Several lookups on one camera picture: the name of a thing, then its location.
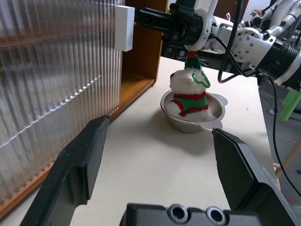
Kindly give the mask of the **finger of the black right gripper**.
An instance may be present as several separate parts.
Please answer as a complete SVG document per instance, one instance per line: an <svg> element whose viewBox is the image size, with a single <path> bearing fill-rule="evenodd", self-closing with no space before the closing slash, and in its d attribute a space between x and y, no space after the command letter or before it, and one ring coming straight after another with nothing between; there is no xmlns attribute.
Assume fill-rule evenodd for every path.
<svg viewBox="0 0 301 226"><path fill-rule="evenodd" d="M188 7L170 8L170 13L157 11L151 8L139 8L138 20L140 21L168 21L175 22L181 21L181 17L189 12Z"/></svg>
<svg viewBox="0 0 301 226"><path fill-rule="evenodd" d="M187 26L176 19L140 18L137 24L156 31L184 31Z"/></svg>

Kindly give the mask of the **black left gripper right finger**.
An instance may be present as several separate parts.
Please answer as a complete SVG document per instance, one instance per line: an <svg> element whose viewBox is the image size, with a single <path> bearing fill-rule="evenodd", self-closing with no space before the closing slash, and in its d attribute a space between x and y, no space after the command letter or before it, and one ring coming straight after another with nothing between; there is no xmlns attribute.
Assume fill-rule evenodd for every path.
<svg viewBox="0 0 301 226"><path fill-rule="evenodd" d="M240 138L212 131L220 182L231 210L252 213L262 226L298 226L275 181Z"/></svg>

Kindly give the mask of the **green plastic object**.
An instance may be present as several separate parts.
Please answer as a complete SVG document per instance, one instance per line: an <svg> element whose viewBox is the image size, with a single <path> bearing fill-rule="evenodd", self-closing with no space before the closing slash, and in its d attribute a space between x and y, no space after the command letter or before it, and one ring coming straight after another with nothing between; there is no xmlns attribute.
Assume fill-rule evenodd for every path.
<svg viewBox="0 0 301 226"><path fill-rule="evenodd" d="M290 90L282 102L283 110L279 116L279 120L287 121L300 101L301 93Z"/></svg>

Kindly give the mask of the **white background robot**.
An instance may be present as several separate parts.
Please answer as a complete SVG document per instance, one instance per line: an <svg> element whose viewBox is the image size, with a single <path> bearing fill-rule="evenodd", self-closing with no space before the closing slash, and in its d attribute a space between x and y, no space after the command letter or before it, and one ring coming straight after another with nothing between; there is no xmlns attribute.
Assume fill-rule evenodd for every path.
<svg viewBox="0 0 301 226"><path fill-rule="evenodd" d="M301 0L276 0L258 14L252 11L252 18L241 22L244 28L261 28L262 37L278 37L301 18Z"/></svg>

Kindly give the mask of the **light wooden stick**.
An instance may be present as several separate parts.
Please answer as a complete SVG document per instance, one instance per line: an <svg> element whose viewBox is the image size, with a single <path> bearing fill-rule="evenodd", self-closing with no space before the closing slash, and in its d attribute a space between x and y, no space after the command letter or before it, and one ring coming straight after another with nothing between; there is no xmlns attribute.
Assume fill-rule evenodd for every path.
<svg viewBox="0 0 301 226"><path fill-rule="evenodd" d="M289 166L292 160L297 156L297 154L301 152L301 138L298 139L298 141L295 143L294 147L289 151L285 159L282 161L284 169ZM280 188L280 182L279 182L279 177L283 174L280 164L278 163L273 163L275 175L276 175L276 183L279 189Z"/></svg>

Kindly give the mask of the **white plush toy green hat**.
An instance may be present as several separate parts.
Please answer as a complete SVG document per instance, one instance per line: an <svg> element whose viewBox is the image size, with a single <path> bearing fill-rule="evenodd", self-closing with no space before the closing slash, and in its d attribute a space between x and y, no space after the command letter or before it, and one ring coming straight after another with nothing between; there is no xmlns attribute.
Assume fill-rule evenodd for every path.
<svg viewBox="0 0 301 226"><path fill-rule="evenodd" d="M170 89L173 98L165 104L166 110L173 116L193 122L214 121L206 99L206 90L211 86L202 70L200 60L194 51L189 51L184 69L170 76Z"/></svg>

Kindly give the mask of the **metal bowl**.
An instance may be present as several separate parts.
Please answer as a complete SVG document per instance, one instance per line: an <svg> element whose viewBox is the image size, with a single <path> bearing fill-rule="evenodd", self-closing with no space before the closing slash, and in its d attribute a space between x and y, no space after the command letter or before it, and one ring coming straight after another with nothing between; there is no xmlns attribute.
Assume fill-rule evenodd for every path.
<svg viewBox="0 0 301 226"><path fill-rule="evenodd" d="M170 125L176 130L183 133L199 133L202 131L212 132L214 128L222 129L222 119L225 116L225 106L228 104L228 100L224 96L214 93L207 94L207 101L209 103L209 107L213 115L217 117L214 121L208 122L186 121L182 118L178 118L171 115L166 110L165 105L170 100L172 100L172 98L172 91L167 91L161 98L160 107L162 112L166 115Z"/></svg>

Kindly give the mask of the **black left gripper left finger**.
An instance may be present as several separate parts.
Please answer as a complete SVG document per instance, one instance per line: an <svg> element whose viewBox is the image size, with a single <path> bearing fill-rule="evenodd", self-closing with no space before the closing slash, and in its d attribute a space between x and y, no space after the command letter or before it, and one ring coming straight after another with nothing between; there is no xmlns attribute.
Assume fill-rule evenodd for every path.
<svg viewBox="0 0 301 226"><path fill-rule="evenodd" d="M75 209L91 199L109 126L91 120L59 153L20 226L69 226Z"/></svg>

